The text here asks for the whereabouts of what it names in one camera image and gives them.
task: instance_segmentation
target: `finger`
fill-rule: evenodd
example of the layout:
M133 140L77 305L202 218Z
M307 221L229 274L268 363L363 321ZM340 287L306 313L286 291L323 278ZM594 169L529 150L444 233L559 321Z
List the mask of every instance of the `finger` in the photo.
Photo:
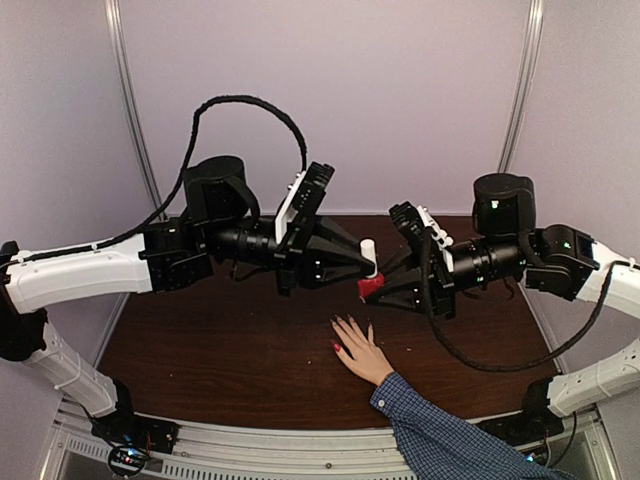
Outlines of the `finger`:
M333 351L336 352L336 355L340 361L344 363L344 366L355 373L354 367L356 362L349 356L347 351L336 342L333 342Z
M353 318L351 315L349 315L349 323L351 324L351 328L353 329L355 334L358 336L358 338L362 340L364 343L367 343L367 339L364 336L364 333L362 333L362 330L360 329L360 325L358 325L358 322L356 322L356 319Z
M358 334L353 330L353 328L345 322L342 318L336 317L338 319L338 326L342 328L345 334L349 336L354 345L362 345L362 339L358 337Z
M342 327L338 325L336 322L334 322L333 320L331 320L331 325L333 325L333 329L336 331L336 333L340 337L340 340L342 340L342 343L344 343L345 347L353 351L353 349L356 346L356 342L354 342L353 339L342 329Z

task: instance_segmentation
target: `sleeve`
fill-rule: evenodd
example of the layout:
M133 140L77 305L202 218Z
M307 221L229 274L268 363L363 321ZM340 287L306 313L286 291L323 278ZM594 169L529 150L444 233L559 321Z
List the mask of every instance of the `sleeve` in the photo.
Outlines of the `sleeve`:
M371 405L391 420L398 450L420 480L575 478L527 461L502 440L441 410L398 373L376 389Z

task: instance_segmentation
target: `blue checkered shirt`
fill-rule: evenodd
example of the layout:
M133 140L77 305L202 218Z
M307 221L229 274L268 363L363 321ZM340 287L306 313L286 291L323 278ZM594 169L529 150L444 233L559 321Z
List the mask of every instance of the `blue checkered shirt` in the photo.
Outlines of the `blue checkered shirt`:
M420 480L577 480L527 461L502 440L439 409L397 373L376 389L371 405L391 420L398 450Z

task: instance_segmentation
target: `shirt cuff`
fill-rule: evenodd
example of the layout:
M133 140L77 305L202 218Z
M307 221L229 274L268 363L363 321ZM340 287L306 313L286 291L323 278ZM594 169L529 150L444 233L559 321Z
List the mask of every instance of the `shirt cuff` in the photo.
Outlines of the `shirt cuff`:
M389 416L407 390L411 390L411 386L399 373L393 372L382 382L382 385L376 388L369 403L379 412Z

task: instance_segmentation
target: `hand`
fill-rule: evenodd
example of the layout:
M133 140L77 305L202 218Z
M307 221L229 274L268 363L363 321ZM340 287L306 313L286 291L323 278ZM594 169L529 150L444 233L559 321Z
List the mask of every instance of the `hand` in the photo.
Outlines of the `hand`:
M368 338L364 336L362 330L360 330L360 327L351 316L349 316L349 323L338 317L338 321L332 320L331 324L342 343L351 352L351 356L349 356L339 343L333 342L333 348L342 363L360 378L378 387L382 385L382 382L394 370L382 350L373 343L373 327L371 324L369 324Z

